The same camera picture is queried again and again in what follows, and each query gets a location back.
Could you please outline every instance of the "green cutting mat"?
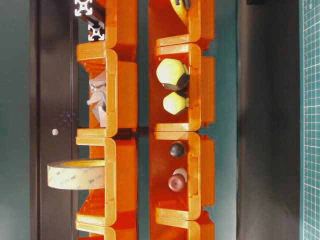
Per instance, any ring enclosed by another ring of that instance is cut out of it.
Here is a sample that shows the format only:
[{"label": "green cutting mat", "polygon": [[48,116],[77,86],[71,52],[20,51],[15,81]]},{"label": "green cutting mat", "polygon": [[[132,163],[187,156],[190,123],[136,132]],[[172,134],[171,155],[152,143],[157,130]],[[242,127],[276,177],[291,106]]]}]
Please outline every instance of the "green cutting mat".
[{"label": "green cutting mat", "polygon": [[301,237],[320,240],[320,0],[303,0],[303,212]]}]

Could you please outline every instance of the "roll of tape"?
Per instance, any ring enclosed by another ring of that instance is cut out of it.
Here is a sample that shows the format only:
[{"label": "roll of tape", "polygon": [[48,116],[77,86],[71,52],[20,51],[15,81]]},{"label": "roll of tape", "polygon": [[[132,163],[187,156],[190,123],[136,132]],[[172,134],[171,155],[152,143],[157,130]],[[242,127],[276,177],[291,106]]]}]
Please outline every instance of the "roll of tape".
[{"label": "roll of tape", "polygon": [[47,166],[48,186],[55,189],[89,190],[105,188],[105,161],[54,162]]}]

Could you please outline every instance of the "bolt head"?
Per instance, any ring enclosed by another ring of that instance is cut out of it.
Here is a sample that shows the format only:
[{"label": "bolt head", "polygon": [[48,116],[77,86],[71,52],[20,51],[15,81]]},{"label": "bolt head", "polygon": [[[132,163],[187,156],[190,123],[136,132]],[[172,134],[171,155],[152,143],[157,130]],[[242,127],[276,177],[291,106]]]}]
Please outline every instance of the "bolt head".
[{"label": "bolt head", "polygon": [[58,129],[52,129],[52,135],[53,136],[57,136],[59,134],[59,131],[58,131]]}]

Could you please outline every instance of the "black knob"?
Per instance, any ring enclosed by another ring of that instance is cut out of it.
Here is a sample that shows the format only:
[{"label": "black knob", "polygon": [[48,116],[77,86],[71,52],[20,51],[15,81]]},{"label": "black knob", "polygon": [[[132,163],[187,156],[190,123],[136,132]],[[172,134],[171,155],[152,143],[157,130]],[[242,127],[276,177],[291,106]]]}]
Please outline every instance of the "black knob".
[{"label": "black knob", "polygon": [[182,141],[175,141],[170,147],[170,155],[180,158],[186,153],[186,145]]}]

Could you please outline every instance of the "stacked storage bins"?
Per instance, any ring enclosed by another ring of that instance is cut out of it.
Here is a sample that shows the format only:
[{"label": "stacked storage bins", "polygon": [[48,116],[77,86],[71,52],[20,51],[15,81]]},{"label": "stacked storage bins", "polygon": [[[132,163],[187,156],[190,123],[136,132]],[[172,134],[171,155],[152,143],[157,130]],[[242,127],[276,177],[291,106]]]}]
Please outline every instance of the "stacked storage bins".
[{"label": "stacked storage bins", "polygon": [[[79,44],[77,60],[90,79],[105,71],[106,123],[100,127],[91,105],[89,128],[78,129],[76,144],[90,146],[90,159],[105,160],[105,187],[90,190],[75,225],[89,232],[84,240],[134,240],[138,166],[136,140],[130,132],[136,132],[138,124],[138,3],[98,2],[105,6],[105,40]],[[115,137],[119,131],[122,136]]]},{"label": "stacked storage bins", "polygon": [[[204,207],[215,203],[215,145],[196,132],[216,118],[215,60],[203,56],[215,36],[214,1],[189,2],[184,22],[172,1],[149,1],[150,235],[157,240],[214,239],[214,224]],[[188,69],[189,105],[181,114],[163,107],[164,97],[172,92],[157,77],[164,59],[179,60]],[[170,155],[175,141],[186,145],[184,156]],[[187,182],[174,192],[168,179],[178,168],[186,169]]]}]

